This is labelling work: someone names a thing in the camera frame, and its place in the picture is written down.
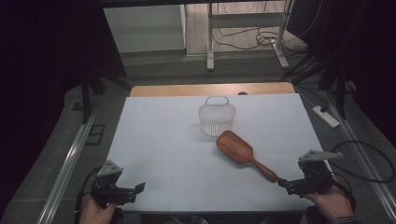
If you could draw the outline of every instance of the brush handle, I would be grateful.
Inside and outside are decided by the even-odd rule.
[[[261,170],[265,177],[267,177],[271,182],[275,183],[277,181],[277,174],[274,171],[268,169],[266,166],[262,165],[254,158],[250,162],[253,163],[257,168],[259,168],[259,170]]]

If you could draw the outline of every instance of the aluminum rail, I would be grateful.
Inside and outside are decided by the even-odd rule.
[[[51,223],[53,218],[55,217],[55,213],[58,209],[62,197],[64,196],[64,191],[70,180],[70,176],[76,166],[78,156],[82,148],[84,147],[85,140],[96,117],[99,104],[100,100],[96,104],[94,104],[93,111],[88,117],[87,122],[85,124],[81,124],[81,127],[78,130],[78,134],[76,135],[76,138],[72,146],[70,147],[66,159],[64,160],[64,165],[62,166],[61,171],[56,178],[55,184],[53,185],[52,190],[49,194],[49,197],[43,207],[43,210],[41,211],[37,224]]]

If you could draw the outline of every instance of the black cable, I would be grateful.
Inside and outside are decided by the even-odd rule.
[[[257,30],[257,29],[260,29],[260,28],[258,28],[258,27],[256,27],[256,28],[251,28],[251,29],[239,31],[239,32],[236,32],[236,33],[232,33],[232,34],[229,34],[229,35],[223,34],[223,33],[221,32],[221,29],[219,29],[219,32],[220,32],[220,34],[223,35],[223,36],[230,36],[230,35],[239,35],[239,34],[242,34],[242,33],[244,33],[244,32],[253,31],[253,30]]]
[[[84,196],[84,189],[88,183],[88,180],[91,178],[91,176],[97,172],[100,171],[100,169],[102,168],[102,166],[98,166],[93,168],[85,177],[84,183],[81,186],[81,189],[78,192],[78,196],[76,199],[76,206],[75,206],[75,223],[79,223],[79,215],[81,212],[81,204],[82,204],[82,197]]]
[[[265,12],[265,9],[267,8],[267,1],[265,1],[265,4],[264,4],[264,10],[262,11],[262,12]]]
[[[376,148],[376,147],[374,147],[374,146],[372,146],[372,145],[370,145],[370,144],[368,144],[368,143],[366,143],[366,142],[359,141],[359,140],[348,140],[348,141],[344,141],[344,142],[342,142],[342,143],[336,145],[336,146],[332,149],[332,152],[334,152],[337,148],[339,148],[341,145],[343,145],[343,144],[345,144],[345,143],[360,143],[360,144],[364,144],[364,145],[366,145],[366,146],[368,146],[368,147],[374,149],[375,151],[377,151],[377,152],[378,152],[379,154],[381,154],[381,156],[384,157],[384,159],[388,162],[388,164],[389,164],[389,166],[390,166],[390,169],[391,169],[391,171],[392,171],[391,177],[388,178],[388,179],[385,179],[385,180],[376,180],[376,179],[372,179],[372,178],[367,178],[367,177],[365,177],[365,176],[356,175],[356,174],[354,174],[354,173],[348,171],[347,169],[345,169],[345,168],[343,168],[343,167],[341,167],[341,166],[339,166],[339,165],[334,164],[334,163],[331,162],[331,161],[329,161],[329,164],[331,164],[331,165],[333,165],[334,167],[336,167],[336,168],[338,168],[338,169],[344,171],[345,173],[347,173],[347,174],[349,174],[349,175],[352,175],[352,176],[357,177],[357,178],[359,178],[359,179],[363,179],[363,180],[375,182],[375,183],[388,183],[388,182],[391,182],[391,181],[393,181],[393,180],[395,179],[396,171],[395,171],[395,167],[393,166],[391,160],[387,157],[387,155],[385,155],[385,153],[383,153],[383,152],[380,151],[378,148]]]
[[[307,88],[305,88],[305,87],[302,87],[301,85],[299,85],[298,87],[302,88],[303,90],[309,91],[310,93],[312,93],[312,94],[314,94],[315,96],[317,96],[317,97],[319,98],[319,100],[322,101],[322,102],[324,103],[324,106],[321,106],[321,107],[322,107],[322,108],[325,108],[325,110],[329,107],[329,103],[328,103],[327,101],[325,101],[323,98],[321,98],[321,97],[320,97],[317,93],[315,93],[314,91],[309,90],[309,89],[307,89]]]
[[[275,34],[274,32],[260,32],[260,29],[261,29],[261,28],[254,28],[254,29],[250,29],[250,30],[255,30],[255,29],[258,30],[258,34],[256,35],[256,40],[257,40],[258,44],[257,44],[256,46],[254,46],[254,47],[251,47],[251,48],[240,48],[240,47],[237,47],[237,46],[235,46],[235,45],[231,45],[231,44],[227,44],[227,43],[221,43],[221,42],[219,42],[213,35],[212,35],[212,38],[213,38],[213,40],[214,40],[216,43],[218,43],[218,44],[220,44],[220,45],[225,45],[225,46],[229,46],[229,47],[236,48],[236,49],[255,49],[255,48],[257,48],[258,46],[267,46],[267,45],[272,45],[272,44],[273,44],[272,42],[270,42],[270,43],[268,43],[268,44],[263,44],[261,41],[259,41],[258,36],[260,36],[260,34],[265,34],[265,33]],[[265,37],[265,38],[276,40],[275,37]]]
[[[274,1],[274,6],[276,8],[276,11],[279,12],[279,10],[277,9],[277,6],[276,6],[276,1]]]
[[[349,184],[349,182],[347,182],[347,179],[343,175],[340,175],[340,174],[338,174],[336,172],[331,172],[331,173],[336,175],[336,176],[339,176],[339,177],[343,178],[344,182],[346,182],[346,185],[348,187],[348,190],[349,190],[350,194],[352,194],[352,187],[350,187],[350,184]]]

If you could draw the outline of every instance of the white basket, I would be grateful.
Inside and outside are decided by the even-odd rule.
[[[210,104],[208,100],[215,97],[225,98],[227,102],[225,104]],[[198,114],[202,131],[211,136],[220,136],[233,127],[235,107],[225,96],[210,96],[199,108]]]

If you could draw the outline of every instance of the white tabletop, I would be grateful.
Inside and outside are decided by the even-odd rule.
[[[288,195],[251,164],[237,164],[200,129],[207,96],[126,99],[108,159],[123,168],[117,183],[146,182],[136,212],[302,211],[312,205]],[[303,177],[298,158],[322,150],[298,94],[228,96],[236,108],[232,131],[279,177]]]

